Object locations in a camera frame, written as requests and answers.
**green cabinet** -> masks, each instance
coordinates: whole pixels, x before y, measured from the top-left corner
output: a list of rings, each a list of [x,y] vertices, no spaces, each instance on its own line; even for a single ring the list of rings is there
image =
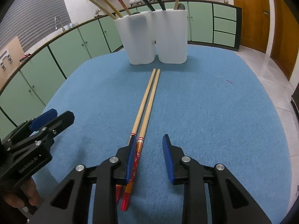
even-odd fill
[[[45,104],[65,81],[47,47],[28,61],[21,72]]]
[[[110,53],[98,20],[79,27],[79,31],[91,58]]]
[[[122,46],[121,38],[119,37],[115,23],[109,16],[101,18],[100,23],[108,46],[111,52],[114,52],[117,48]]]
[[[132,8],[132,9],[129,9],[129,11],[133,14],[133,13],[136,13],[137,12],[137,8]],[[126,11],[122,11],[121,14],[123,16],[126,16],[128,15]]]
[[[0,138],[4,139],[12,130],[14,130],[15,126],[9,121],[8,118],[2,113],[0,110]]]
[[[213,3],[214,17],[237,20],[237,9],[225,5]]]
[[[188,3],[187,2],[180,2],[183,3],[185,6],[185,9],[188,10]],[[173,9],[174,8],[174,2],[167,2],[165,3],[165,8],[166,9]],[[190,36],[190,21],[189,21],[189,11],[187,13],[187,26],[188,26],[188,36],[187,39],[191,40],[191,36]]]
[[[189,2],[191,40],[213,43],[212,4]]]
[[[0,95],[0,106],[17,125],[39,116],[45,107],[20,72]]]
[[[159,3],[152,4],[152,7],[153,7],[155,10],[161,10],[161,7],[160,7]],[[141,6],[141,7],[137,7],[137,11],[138,11],[139,13],[141,13],[141,12],[145,12],[145,11],[150,11],[150,9],[148,8],[147,5],[144,5],[144,6]]]
[[[83,62],[90,59],[78,29],[61,36],[49,44],[49,47],[66,77],[69,77]]]
[[[233,34],[214,31],[214,44],[221,44],[234,47],[236,36]]]

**window blind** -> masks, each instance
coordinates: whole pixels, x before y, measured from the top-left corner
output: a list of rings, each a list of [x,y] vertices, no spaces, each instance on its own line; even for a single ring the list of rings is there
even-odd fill
[[[55,16],[63,25],[71,22],[64,0],[15,0],[0,23],[0,50],[16,36],[28,50],[55,31]]]

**table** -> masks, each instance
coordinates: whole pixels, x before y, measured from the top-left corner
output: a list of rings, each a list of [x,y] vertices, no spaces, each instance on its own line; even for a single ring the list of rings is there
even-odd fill
[[[130,206],[118,211],[119,223],[181,223],[183,186],[172,186],[167,177],[166,133],[201,164],[226,165],[272,223],[279,223],[291,185],[279,117],[240,57],[207,46],[189,46],[180,65],[162,64],[158,57],[148,65],[130,65],[125,51],[83,63],[44,110],[70,110],[75,122],[55,138],[53,160],[35,176],[38,189],[49,191],[47,182],[60,182],[78,164],[98,165],[127,144],[153,68],[161,69],[160,79]]]

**white plastic container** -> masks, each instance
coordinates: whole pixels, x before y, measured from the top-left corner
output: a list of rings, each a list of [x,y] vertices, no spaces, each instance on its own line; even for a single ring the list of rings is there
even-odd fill
[[[121,41],[133,65],[149,64],[156,57],[150,11],[114,20]]]
[[[151,12],[159,60],[181,64],[187,60],[187,10]]]

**pot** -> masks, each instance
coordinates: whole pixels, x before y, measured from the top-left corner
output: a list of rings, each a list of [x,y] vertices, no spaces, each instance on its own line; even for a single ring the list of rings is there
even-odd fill
[[[140,4],[142,3],[142,0],[129,0],[129,4],[131,6],[135,5],[135,4]]]

